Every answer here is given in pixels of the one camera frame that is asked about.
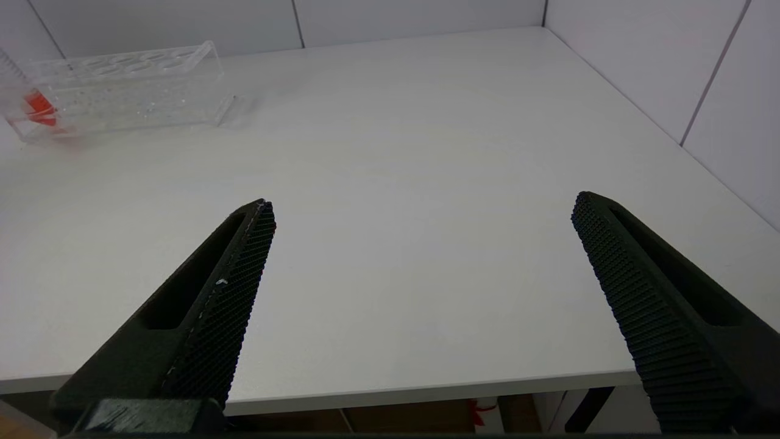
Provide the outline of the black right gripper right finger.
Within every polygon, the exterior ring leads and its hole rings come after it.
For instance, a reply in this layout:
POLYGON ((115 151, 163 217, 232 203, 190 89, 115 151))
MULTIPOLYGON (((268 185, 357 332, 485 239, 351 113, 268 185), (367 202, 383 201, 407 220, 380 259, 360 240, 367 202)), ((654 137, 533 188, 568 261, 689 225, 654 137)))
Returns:
POLYGON ((777 434, 779 336, 610 198, 571 222, 665 434, 777 434))

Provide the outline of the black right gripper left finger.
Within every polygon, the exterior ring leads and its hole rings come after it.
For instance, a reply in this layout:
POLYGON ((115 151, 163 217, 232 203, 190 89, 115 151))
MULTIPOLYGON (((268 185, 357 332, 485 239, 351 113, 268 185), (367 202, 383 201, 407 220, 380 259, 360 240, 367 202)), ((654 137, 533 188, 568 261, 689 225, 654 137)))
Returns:
POLYGON ((232 212, 51 397, 73 424, 107 398, 211 398, 224 406, 275 236, 271 202, 232 212))

